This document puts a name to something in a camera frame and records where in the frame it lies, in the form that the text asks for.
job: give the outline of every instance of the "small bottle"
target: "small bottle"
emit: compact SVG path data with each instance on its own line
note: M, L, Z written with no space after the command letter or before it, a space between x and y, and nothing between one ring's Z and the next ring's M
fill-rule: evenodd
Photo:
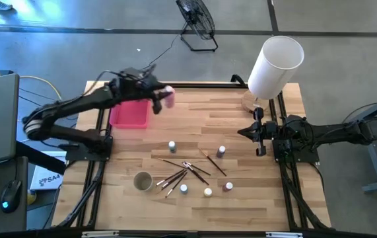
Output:
M219 149L217 150L216 157L222 158L223 154L225 154L225 146L220 146Z
M206 188L204 190L204 196L207 197L207 198L211 197L212 196L212 190L210 188Z
M234 188L234 185L231 182L227 182L225 185L222 186L222 190L224 192L231 191Z
M164 90L168 93L172 93L171 95L164 98L164 105L167 108L172 108L175 105L175 89L171 86L166 86Z
M181 190L182 194L187 194L187 192L188 192L187 185L185 185L185 184L181 185L180 190Z
M175 153L175 152L176 152L176 144L175 144L175 141L169 141L169 150L170 150L170 152L172 152L172 153Z

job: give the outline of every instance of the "small white vial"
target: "small white vial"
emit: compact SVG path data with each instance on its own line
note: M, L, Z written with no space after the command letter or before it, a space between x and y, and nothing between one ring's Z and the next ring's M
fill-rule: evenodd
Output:
M185 184L181 185L180 190L181 190L182 194L187 194L187 192L188 192L187 185L185 185Z
M175 152L176 152L176 144L175 144L175 141L169 141L169 150L170 150L170 152L172 152L172 153L175 153Z
M234 185L231 182L227 182L225 185L222 186L222 190L224 192L228 192L234 188Z
M206 188L204 190L204 196L205 197L211 197L212 196L212 190L210 188Z
M225 146L220 146L219 149L217 150L216 157L222 158L223 154L225 154Z

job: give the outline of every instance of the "gray desk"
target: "gray desk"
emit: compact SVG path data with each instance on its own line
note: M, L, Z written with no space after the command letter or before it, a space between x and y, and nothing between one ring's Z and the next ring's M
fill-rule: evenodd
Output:
M17 179L22 181L21 199L18 208L12 213L3 213L0 207L0 232L24 231L26 229L28 159L19 157L16 162ZM15 161L10 160L0 164L0 197L5 185L14 177Z

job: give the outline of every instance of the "fan stand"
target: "fan stand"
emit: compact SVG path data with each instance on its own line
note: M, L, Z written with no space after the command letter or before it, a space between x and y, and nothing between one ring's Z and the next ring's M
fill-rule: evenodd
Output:
M186 23L186 24L184 25L184 28L182 29L180 35L181 35L181 40L182 40L182 41L188 46L188 48L189 48L191 51L194 51L194 52L208 52L208 51L215 52L216 49L219 47L219 46L217 45L217 43L216 43L215 37L212 36L212 40L213 40L213 42L215 43L216 48L214 48L214 49L193 49L193 48L190 46L190 44L188 44L188 42L184 39L184 37L182 37L182 35L187 31L187 27L188 27L188 24Z

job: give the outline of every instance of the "white paper cup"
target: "white paper cup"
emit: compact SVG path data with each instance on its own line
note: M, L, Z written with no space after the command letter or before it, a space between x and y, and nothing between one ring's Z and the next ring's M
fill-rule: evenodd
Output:
M259 99L275 98L303 60L304 50L294 39L286 36L267 39L248 79L248 89Z
M142 192L153 188L153 178L145 171L138 172L134 177L134 187Z

